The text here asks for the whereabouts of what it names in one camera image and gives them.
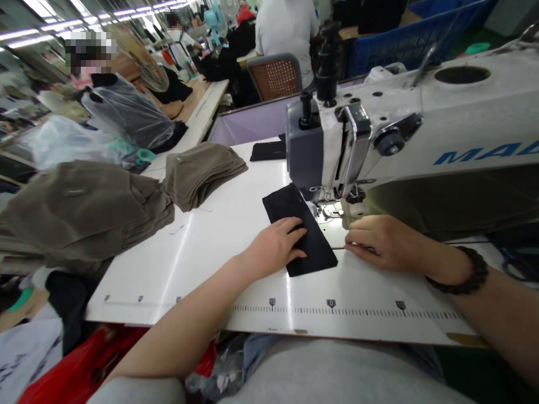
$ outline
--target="blue logo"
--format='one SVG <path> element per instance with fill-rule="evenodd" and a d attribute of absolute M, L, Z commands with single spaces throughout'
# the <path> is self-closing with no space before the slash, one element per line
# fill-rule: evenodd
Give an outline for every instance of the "blue logo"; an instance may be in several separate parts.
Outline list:
<path fill-rule="evenodd" d="M 515 154 L 521 146 L 522 143 L 508 143 L 486 152 L 483 148 L 470 149 L 461 155 L 457 155 L 457 151 L 448 151 L 447 153 L 443 153 L 440 158 L 435 161 L 434 166 L 444 163 L 451 164 L 455 162 L 467 162 L 470 160 L 484 160 L 490 157 L 509 157 Z M 539 154 L 539 140 L 533 142 L 529 146 L 525 146 L 524 149 L 515 155 L 527 154 Z"/>

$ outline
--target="folded fabric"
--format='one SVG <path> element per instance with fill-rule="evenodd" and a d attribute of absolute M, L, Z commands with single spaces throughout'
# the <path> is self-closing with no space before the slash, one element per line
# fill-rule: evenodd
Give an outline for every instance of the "folded fabric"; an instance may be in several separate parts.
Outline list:
<path fill-rule="evenodd" d="M 182 212 L 198 208 L 223 183 L 248 170 L 231 148 L 201 143 L 169 154 L 162 189 Z"/>
<path fill-rule="evenodd" d="M 286 144 L 275 142 L 256 143 L 253 146 L 250 161 L 280 160 L 286 158 Z"/>
<path fill-rule="evenodd" d="M 106 260 L 173 220 L 172 201 L 157 180 L 79 160 L 38 175 L 0 214 L 49 262 Z"/>

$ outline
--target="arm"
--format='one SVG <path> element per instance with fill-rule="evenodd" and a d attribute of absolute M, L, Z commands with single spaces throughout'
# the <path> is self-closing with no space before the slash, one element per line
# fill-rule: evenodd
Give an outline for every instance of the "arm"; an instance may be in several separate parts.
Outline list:
<path fill-rule="evenodd" d="M 420 273 L 442 284 L 461 284 L 472 272 L 465 253 L 387 215 L 354 222 L 345 248 L 380 269 Z M 491 346 L 539 390 L 539 293 L 495 269 L 488 270 L 487 282 L 478 291 L 450 298 Z"/>
<path fill-rule="evenodd" d="M 232 257 L 210 279 L 176 304 L 127 353 L 105 383 L 117 377 L 187 377 L 221 325 L 226 310 L 251 283 L 296 258 L 293 249 L 307 230 L 297 218 L 275 222 L 256 236 L 241 254 Z"/>

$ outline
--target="white table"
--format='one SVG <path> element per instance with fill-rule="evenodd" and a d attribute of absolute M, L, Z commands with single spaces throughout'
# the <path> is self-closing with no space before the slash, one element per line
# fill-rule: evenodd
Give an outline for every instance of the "white table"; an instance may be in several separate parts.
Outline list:
<path fill-rule="evenodd" d="M 233 148 L 248 162 L 253 144 Z M 244 250 L 270 223 L 262 198 L 290 182 L 284 160 L 248 166 L 199 209 L 182 213 L 176 208 L 172 224 L 117 256 L 88 304 L 86 319 L 155 324 Z M 148 174 L 164 178 L 165 169 Z M 503 262 L 490 244 L 475 244 L 484 240 L 468 241 L 491 265 Z M 342 246 L 344 236 L 331 244 Z M 428 288 L 422 277 L 382 272 L 348 251 L 335 253 L 336 268 L 294 278 L 283 269 L 250 286 L 231 308 L 226 328 L 445 345 L 458 344 L 454 335 L 474 334 L 447 298 Z M 397 302 L 404 302 L 406 309 L 399 309 Z"/>

